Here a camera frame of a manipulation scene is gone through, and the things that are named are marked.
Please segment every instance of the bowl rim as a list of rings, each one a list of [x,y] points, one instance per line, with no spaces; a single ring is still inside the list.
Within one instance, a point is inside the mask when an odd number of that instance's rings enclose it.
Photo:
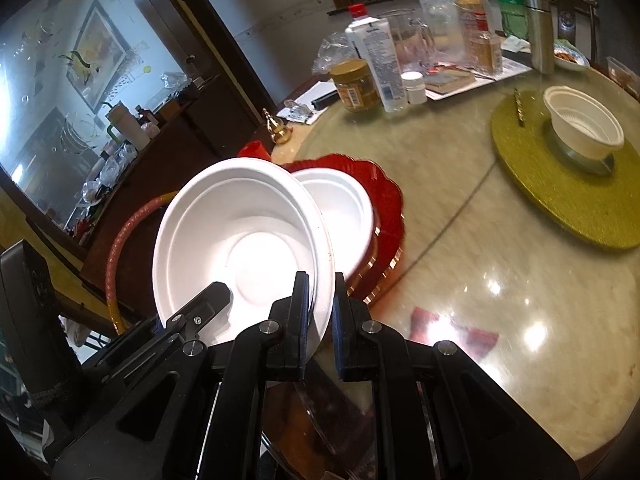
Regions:
[[[169,317],[182,307],[182,305],[174,306],[169,294],[167,280],[168,255],[174,242],[175,227],[177,227],[176,224],[170,230],[172,226],[169,224],[174,220],[178,221],[193,204],[194,198],[186,202],[186,197],[191,194],[194,188],[213,176],[233,170],[246,170],[249,175],[243,175],[242,178],[250,178],[250,173],[255,173],[256,176],[260,175],[281,186],[290,195],[290,201],[296,207],[298,214],[305,223],[314,261],[316,282],[308,317],[306,360],[309,360],[318,349],[331,319],[335,293],[333,250],[320,210],[309,192],[288,171],[276,164],[258,158],[230,158],[205,168],[188,181],[169,204],[158,229],[152,260],[152,285],[158,317],[162,325],[166,326],[166,321]],[[219,184],[222,180],[224,179],[216,179],[212,184]],[[197,196],[201,196],[204,192],[206,190],[198,193]],[[291,286],[293,287],[294,277],[292,276],[291,278]]]
[[[606,115],[606,117],[609,119],[611,124],[613,124],[613,127],[616,132],[615,140],[603,140],[603,139],[596,139],[594,137],[588,136],[587,134],[580,131],[578,128],[574,127],[574,129],[577,132],[579,132],[582,137],[584,137],[585,139],[589,139],[591,142],[594,142],[601,146],[607,146],[608,148],[621,148],[624,145],[625,133],[624,133],[624,130],[622,129],[622,126],[616,119],[615,115],[611,113],[611,111],[605,105],[603,105],[600,101],[598,101],[597,99],[594,99],[588,94],[585,94],[584,92],[581,92],[580,90],[571,88],[570,86],[550,86],[549,88],[547,88],[543,94],[543,101],[545,103],[546,108],[551,113],[557,115],[564,122],[569,124],[552,104],[552,99],[554,97],[554,94],[559,94],[559,93],[572,94],[575,97],[583,99],[584,101],[587,101],[592,106],[598,108],[600,111],[602,111]]]
[[[360,206],[361,229],[358,232],[354,245],[358,247],[357,258],[349,269],[344,270],[344,279],[348,281],[353,273],[358,269],[360,261],[365,256],[373,236],[374,218],[373,204],[361,183],[350,174],[332,168],[307,168],[306,170],[294,171],[292,175],[300,181],[303,186],[305,182],[326,182],[331,184],[346,184],[355,194]]]

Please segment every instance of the metal screw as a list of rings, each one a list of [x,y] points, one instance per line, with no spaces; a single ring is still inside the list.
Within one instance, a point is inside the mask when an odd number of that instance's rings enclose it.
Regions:
[[[367,334],[377,334],[382,330],[382,325],[373,319],[369,319],[362,324],[362,329]]]
[[[277,321],[268,319],[267,321],[263,321],[262,323],[260,323],[260,326],[258,328],[263,334],[273,334],[277,329],[280,328],[280,325]]]
[[[191,341],[187,341],[184,345],[182,345],[182,353],[189,357],[198,355],[203,350],[204,343],[202,341],[198,341],[197,339],[192,339]]]
[[[458,347],[451,341],[440,341],[438,343],[438,351],[444,355],[453,355],[458,351]]]

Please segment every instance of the framed painting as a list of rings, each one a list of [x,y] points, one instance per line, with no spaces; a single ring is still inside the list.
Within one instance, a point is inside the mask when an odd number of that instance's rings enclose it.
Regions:
[[[94,0],[73,50],[63,56],[69,61],[66,78],[94,114],[113,87],[118,67],[129,49],[100,2]]]

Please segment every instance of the white cap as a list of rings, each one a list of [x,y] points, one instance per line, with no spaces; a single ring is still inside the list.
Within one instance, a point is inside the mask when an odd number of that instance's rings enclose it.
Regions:
[[[401,77],[402,85],[407,90],[418,90],[424,88],[424,79],[420,72],[404,72]]]

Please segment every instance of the beige plastic bowl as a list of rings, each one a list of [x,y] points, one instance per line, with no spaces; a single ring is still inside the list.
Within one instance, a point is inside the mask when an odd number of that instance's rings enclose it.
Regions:
[[[580,155],[602,160],[624,145],[620,123],[593,97],[568,86],[551,86],[544,101],[556,134]]]

